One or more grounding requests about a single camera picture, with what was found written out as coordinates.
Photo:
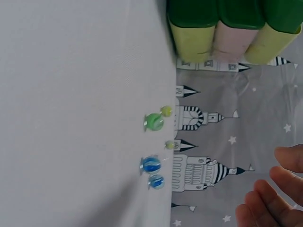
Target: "castle print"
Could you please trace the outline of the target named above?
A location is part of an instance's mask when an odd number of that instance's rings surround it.
[[[228,168],[210,157],[188,157],[175,154],[173,158],[172,191],[203,191],[214,187],[228,175],[240,175],[254,171],[252,166],[248,170],[242,168]]]

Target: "yellow cylinder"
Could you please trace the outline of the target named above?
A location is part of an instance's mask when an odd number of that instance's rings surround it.
[[[267,64],[278,56],[300,33],[301,27],[295,34],[290,34],[278,32],[265,24],[246,51],[245,58],[252,64]]]
[[[185,62],[205,62],[210,53],[214,38],[213,27],[183,28],[170,23],[179,57]]]

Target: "blue marble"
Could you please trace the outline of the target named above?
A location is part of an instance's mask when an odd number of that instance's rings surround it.
[[[160,171],[161,163],[158,158],[150,156],[142,160],[141,168],[152,175]]]
[[[161,175],[152,175],[149,178],[149,185],[154,189],[161,189],[164,187],[164,177]]]

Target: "green plastic cap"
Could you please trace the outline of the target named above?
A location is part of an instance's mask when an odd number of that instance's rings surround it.
[[[184,28],[212,27],[219,21],[216,5],[216,0],[170,0],[169,20]]]
[[[263,0],[267,23],[276,31],[295,34],[303,22],[303,0]]]
[[[218,0],[220,20],[228,27],[259,30],[265,25],[259,0]]]

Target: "gray printed fabric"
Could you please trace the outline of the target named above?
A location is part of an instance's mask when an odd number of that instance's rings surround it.
[[[303,143],[302,50],[300,36],[279,66],[177,70],[171,227],[235,227],[254,182],[274,185],[274,148]]]

